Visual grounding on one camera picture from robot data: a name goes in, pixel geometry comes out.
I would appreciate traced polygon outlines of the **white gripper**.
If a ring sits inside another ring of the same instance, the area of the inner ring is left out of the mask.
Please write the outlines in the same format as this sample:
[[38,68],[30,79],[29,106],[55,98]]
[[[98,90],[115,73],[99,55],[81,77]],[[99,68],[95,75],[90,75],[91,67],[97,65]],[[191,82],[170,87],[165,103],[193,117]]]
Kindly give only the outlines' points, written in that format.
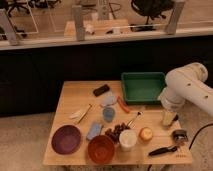
[[179,119],[179,116],[176,114],[174,117],[174,114],[171,112],[177,112],[180,109],[182,106],[182,98],[174,93],[170,88],[165,87],[158,96],[158,100],[161,102],[162,106],[168,110],[164,112],[162,124],[164,126],[172,125]]

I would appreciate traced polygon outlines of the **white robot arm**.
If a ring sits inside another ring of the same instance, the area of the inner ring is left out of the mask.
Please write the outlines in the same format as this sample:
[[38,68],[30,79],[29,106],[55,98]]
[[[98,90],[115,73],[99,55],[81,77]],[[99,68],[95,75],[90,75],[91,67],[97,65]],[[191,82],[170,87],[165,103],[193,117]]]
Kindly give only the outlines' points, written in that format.
[[213,88],[205,84],[208,70],[198,62],[169,71],[165,76],[166,87],[158,100],[165,109],[162,124],[170,126],[177,112],[188,100],[213,116]]

